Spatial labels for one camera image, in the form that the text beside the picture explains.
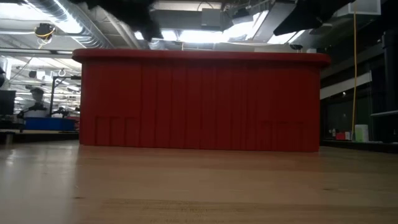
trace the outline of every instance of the blue container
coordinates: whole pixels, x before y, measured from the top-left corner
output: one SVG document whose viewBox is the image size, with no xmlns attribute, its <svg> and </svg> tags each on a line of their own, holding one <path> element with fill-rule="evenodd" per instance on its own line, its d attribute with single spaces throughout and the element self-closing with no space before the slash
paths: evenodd
<svg viewBox="0 0 398 224">
<path fill-rule="evenodd" d="M 75 120 L 65 118 L 25 118 L 25 129 L 74 131 Z"/>
</svg>

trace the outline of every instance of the ceiling light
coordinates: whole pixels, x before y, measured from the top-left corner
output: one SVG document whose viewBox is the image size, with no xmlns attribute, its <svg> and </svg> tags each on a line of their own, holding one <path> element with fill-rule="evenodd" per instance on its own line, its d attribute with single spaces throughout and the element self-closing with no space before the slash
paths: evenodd
<svg viewBox="0 0 398 224">
<path fill-rule="evenodd" d="M 135 32 L 137 40 L 144 40 L 142 34 L 140 32 Z M 163 30 L 162 31 L 163 39 L 154 38 L 155 40 L 168 40 L 168 41 L 177 41 L 177 35 L 173 30 Z"/>
<path fill-rule="evenodd" d="M 298 37 L 300 37 L 303 33 L 305 32 L 305 30 L 301 30 L 298 31 L 290 40 L 289 43 L 293 43 L 293 41 L 295 41 Z"/>
<path fill-rule="evenodd" d="M 220 43 L 226 40 L 220 31 L 184 30 L 179 41 L 188 43 Z"/>
<path fill-rule="evenodd" d="M 236 24 L 231 26 L 230 28 L 224 30 L 224 36 L 227 38 L 241 37 L 253 28 L 254 22 L 242 22 L 240 24 Z"/>
<path fill-rule="evenodd" d="M 17 94 L 17 95 L 30 95 L 31 93 L 26 93 L 26 92 L 24 92 L 24 93 L 19 93 L 19 92 L 17 92 L 16 94 Z"/>
<path fill-rule="evenodd" d="M 69 83 L 68 83 L 68 82 L 65 82 L 65 81 L 62 81 L 62 84 L 69 85 Z"/>
<path fill-rule="evenodd" d="M 73 52 L 71 50 L 58 50 L 57 53 L 58 54 L 72 55 Z"/>
<path fill-rule="evenodd" d="M 262 11 L 253 16 L 253 19 L 255 22 L 254 22 L 252 29 L 248 32 L 248 35 L 246 36 L 246 40 L 252 39 L 254 37 L 254 35 L 257 33 L 257 31 L 260 29 L 260 26 L 266 19 L 268 12 L 269 12 L 268 10 Z"/>
<path fill-rule="evenodd" d="M 164 30 L 162 31 L 162 35 L 163 40 L 177 41 L 177 35 L 175 35 L 175 32 L 173 30 Z"/>
<path fill-rule="evenodd" d="M 68 86 L 68 89 L 74 90 L 74 91 L 80 91 L 80 88 L 77 86 Z"/>
<path fill-rule="evenodd" d="M 273 35 L 269 40 L 268 44 L 286 44 L 294 35 L 296 32 L 289 33 L 289 34 L 283 34 L 283 35 Z"/>
</svg>

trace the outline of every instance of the person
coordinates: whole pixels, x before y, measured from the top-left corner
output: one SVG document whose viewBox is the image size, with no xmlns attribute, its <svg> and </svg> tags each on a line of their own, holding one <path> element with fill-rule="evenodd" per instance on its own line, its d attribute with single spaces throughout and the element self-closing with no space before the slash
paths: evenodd
<svg viewBox="0 0 398 224">
<path fill-rule="evenodd" d="M 44 118 L 49 115 L 50 105 L 44 102 L 44 91 L 40 88 L 33 88 L 31 89 L 30 93 L 32 94 L 32 98 L 34 103 L 29 102 L 26 103 L 23 111 L 25 118 Z"/>
<path fill-rule="evenodd" d="M 0 90 L 8 90 L 9 86 L 10 84 L 6 77 L 6 73 L 2 67 L 0 67 Z"/>
</svg>

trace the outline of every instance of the cable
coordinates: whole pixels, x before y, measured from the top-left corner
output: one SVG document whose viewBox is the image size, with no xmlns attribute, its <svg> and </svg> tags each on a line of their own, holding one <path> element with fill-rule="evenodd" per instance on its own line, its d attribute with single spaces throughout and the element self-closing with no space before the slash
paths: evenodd
<svg viewBox="0 0 398 224">
<path fill-rule="evenodd" d="M 357 35 L 356 35 L 356 1 L 353 3 L 354 7 L 354 100 L 353 100 L 353 122 L 351 125 L 351 140 L 354 138 L 355 132 L 355 106 L 356 106 L 356 79 L 358 77 L 358 58 L 357 58 Z"/>
<path fill-rule="evenodd" d="M 199 7 L 203 4 L 203 3 L 207 3 L 212 9 L 214 9 L 214 7 L 208 2 L 208 1 L 202 1 L 199 3 L 199 6 L 197 8 L 197 11 L 199 11 Z"/>
<path fill-rule="evenodd" d="M 52 39 L 50 39 L 50 40 L 48 40 L 48 41 L 44 41 L 44 40 L 41 39 L 41 38 L 37 38 L 37 43 L 38 43 L 39 45 L 47 45 L 47 44 L 51 43 L 51 40 L 52 40 Z"/>
<path fill-rule="evenodd" d="M 47 40 L 47 38 L 54 32 L 54 30 L 45 35 L 45 39 L 46 39 L 46 40 Z M 40 44 L 39 47 L 38 47 L 37 49 L 40 50 L 44 45 L 48 44 L 50 41 L 46 42 L 46 41 L 44 40 L 44 42 L 45 42 L 45 44 Z M 35 54 L 33 54 L 33 56 L 25 63 L 25 65 L 24 65 L 13 77 L 10 78 L 9 82 L 11 82 L 11 81 L 13 81 L 15 78 L 17 78 L 17 77 L 21 74 L 21 72 L 28 66 L 28 64 L 30 63 L 30 61 L 32 61 L 32 59 L 33 59 L 34 57 L 35 57 Z"/>
</svg>

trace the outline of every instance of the white object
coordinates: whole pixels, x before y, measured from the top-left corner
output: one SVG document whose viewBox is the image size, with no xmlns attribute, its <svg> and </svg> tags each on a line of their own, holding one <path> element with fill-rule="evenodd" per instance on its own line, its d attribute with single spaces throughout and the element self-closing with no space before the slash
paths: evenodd
<svg viewBox="0 0 398 224">
<path fill-rule="evenodd" d="M 369 128 L 367 124 L 355 125 L 355 141 L 369 142 Z"/>
<path fill-rule="evenodd" d="M 345 134 L 346 134 L 346 140 L 351 140 L 351 133 L 349 131 L 346 131 Z"/>
</svg>

